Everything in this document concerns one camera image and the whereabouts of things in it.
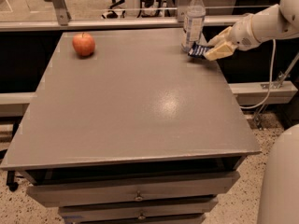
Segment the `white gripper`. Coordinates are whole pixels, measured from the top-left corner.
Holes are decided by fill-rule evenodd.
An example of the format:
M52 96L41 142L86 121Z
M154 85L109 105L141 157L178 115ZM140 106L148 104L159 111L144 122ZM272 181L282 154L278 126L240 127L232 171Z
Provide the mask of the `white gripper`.
M208 41L210 47L214 47L204 54L209 61L229 57L236 49L246 51L260 46L252 31L252 14L237 21L233 27L229 26Z

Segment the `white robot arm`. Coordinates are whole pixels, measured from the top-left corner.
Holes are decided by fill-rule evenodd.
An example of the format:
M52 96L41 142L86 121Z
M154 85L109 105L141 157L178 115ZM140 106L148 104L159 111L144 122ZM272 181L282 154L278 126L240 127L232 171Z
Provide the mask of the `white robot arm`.
M235 50L249 50L272 39L299 33L299 0L280 0L237 21L207 43L205 58L215 61ZM272 146L263 176L257 224L299 224L299 125L286 130Z

